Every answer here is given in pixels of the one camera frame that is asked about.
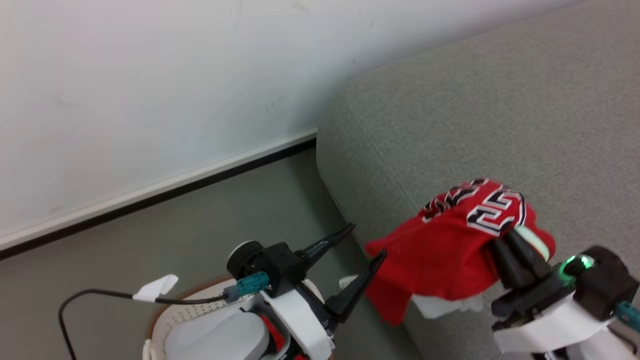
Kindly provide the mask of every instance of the white basket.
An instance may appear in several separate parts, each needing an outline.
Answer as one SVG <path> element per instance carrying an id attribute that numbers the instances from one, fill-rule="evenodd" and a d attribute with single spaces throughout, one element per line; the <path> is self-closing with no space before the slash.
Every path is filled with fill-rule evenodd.
<path id="1" fill-rule="evenodd" d="M 313 291 L 316 296 L 322 301 L 322 295 L 317 289 L 314 283 L 310 280 L 304 280 L 305 285 Z M 231 277 L 225 277 L 222 279 L 216 279 L 209 281 L 201 286 L 196 287 L 199 290 L 196 292 L 189 292 L 188 296 L 180 297 L 184 300 L 196 300 L 206 299 L 209 297 L 215 297 L 222 295 L 224 288 L 236 284 L 236 280 Z M 166 353 L 164 351 L 164 343 L 166 337 L 171 330 L 178 324 L 187 322 L 203 315 L 212 313 L 213 311 L 222 309 L 224 307 L 233 306 L 244 302 L 251 298 L 253 295 L 245 295 L 235 302 L 227 304 L 225 301 L 216 301 L 209 304 L 198 305 L 170 305 L 161 308 L 154 319 L 149 323 L 149 331 L 147 332 L 147 340 L 143 347 L 142 359 L 143 360 L 166 360 Z"/>

